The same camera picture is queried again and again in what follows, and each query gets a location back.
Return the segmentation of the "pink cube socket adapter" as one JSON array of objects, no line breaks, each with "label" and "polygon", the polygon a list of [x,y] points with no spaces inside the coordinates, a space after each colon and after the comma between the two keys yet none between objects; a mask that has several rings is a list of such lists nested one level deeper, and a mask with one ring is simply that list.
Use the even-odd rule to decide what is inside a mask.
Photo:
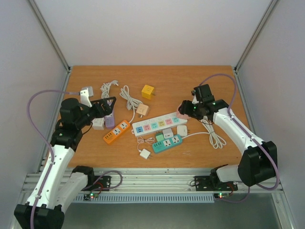
[{"label": "pink cube socket adapter", "polygon": [[190,116],[188,116],[186,114],[181,114],[179,112],[179,108],[177,108],[177,110],[176,110],[176,117],[179,118],[179,119],[183,119],[183,120],[188,120],[188,119],[191,118]]}]

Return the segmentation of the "white usb charger with cable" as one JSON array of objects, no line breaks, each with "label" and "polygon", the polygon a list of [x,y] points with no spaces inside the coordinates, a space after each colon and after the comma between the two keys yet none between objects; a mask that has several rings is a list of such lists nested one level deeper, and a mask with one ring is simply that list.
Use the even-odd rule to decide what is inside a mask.
[{"label": "white usb charger with cable", "polygon": [[139,146],[141,144],[153,145],[154,143],[155,143],[154,137],[149,137],[147,139],[144,139],[142,137],[137,137],[137,150],[139,152],[139,156],[147,160],[151,156],[151,152],[148,151],[147,149],[140,149]]}]

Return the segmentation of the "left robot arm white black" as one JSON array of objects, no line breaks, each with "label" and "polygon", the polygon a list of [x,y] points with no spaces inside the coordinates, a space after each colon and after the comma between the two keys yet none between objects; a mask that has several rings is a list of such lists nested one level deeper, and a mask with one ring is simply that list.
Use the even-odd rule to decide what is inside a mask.
[{"label": "left robot arm white black", "polygon": [[60,183],[83,136],[82,129],[93,119],[103,118],[113,111],[116,97],[82,104],[76,98],[62,101],[60,120],[48,143],[50,155],[40,179],[25,204],[18,204],[14,216],[23,229],[60,229],[65,212],[82,190],[95,187],[91,167],[77,166],[63,187]]}]

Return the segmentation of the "beige cube socket adapter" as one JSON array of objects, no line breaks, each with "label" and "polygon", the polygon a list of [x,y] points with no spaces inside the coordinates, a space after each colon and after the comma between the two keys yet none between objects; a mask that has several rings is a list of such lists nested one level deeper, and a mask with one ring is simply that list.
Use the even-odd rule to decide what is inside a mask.
[{"label": "beige cube socket adapter", "polygon": [[149,106],[145,104],[139,104],[136,109],[136,113],[140,118],[142,118],[143,116],[147,116],[148,112],[149,112]]}]

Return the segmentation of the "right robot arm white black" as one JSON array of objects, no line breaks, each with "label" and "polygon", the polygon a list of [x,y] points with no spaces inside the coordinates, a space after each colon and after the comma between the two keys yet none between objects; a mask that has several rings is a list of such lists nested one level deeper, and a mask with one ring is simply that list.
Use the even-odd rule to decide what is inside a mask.
[{"label": "right robot arm white black", "polygon": [[242,182],[248,187],[257,185],[265,190],[278,187],[280,180],[276,145],[252,133],[224,100],[195,104],[184,100],[178,112],[197,120],[207,117],[230,137],[242,154],[238,165],[217,167],[211,172],[212,187],[221,189],[227,182],[233,181]]}]

